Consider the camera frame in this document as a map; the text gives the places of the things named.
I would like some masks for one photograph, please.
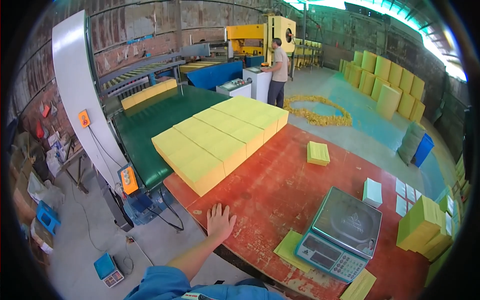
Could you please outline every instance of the white paper stack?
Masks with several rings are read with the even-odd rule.
[[[382,204],[382,184],[367,178],[363,185],[363,199],[366,204],[378,208]]]

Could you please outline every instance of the man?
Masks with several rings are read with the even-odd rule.
[[[273,72],[270,88],[268,89],[268,104],[283,108],[283,86],[288,79],[288,56],[282,49],[282,40],[272,39],[275,64],[271,68],[262,68],[263,72]]]
[[[228,215],[228,205],[222,214],[222,204],[215,204],[207,211],[208,237],[186,253],[170,261],[166,266],[152,266],[145,271],[140,285],[125,300],[282,300],[283,297],[266,289],[260,280],[245,279],[236,285],[216,284],[190,286],[190,281],[213,250],[232,233],[237,216]]]

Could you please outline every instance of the hand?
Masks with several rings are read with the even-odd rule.
[[[214,204],[212,210],[207,211],[207,233],[208,237],[213,238],[219,244],[223,243],[232,233],[233,226],[237,220],[237,216],[233,215],[228,220],[230,207],[225,206],[222,214],[222,204]]]

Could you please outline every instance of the dark trousers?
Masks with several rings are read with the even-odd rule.
[[[285,82],[271,81],[270,88],[268,90],[267,103],[275,105],[279,108],[283,108],[283,86]]]

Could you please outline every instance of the control panel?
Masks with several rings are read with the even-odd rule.
[[[132,167],[126,167],[121,171],[121,183],[127,195],[130,195],[138,189],[137,179],[135,178]]]
[[[88,125],[90,125],[90,118],[88,117],[87,110],[84,109],[78,114],[78,119],[80,120],[80,123],[82,124],[82,127],[85,128]]]
[[[328,271],[340,279],[351,282],[367,264],[366,261],[346,252],[308,232],[297,247],[296,255],[315,265],[320,270]]]
[[[227,90],[227,91],[233,91],[234,89],[237,89],[239,87],[242,87],[244,85],[250,84],[249,82],[244,81],[243,79],[234,79],[232,81],[229,81],[225,84],[222,84],[220,87]]]

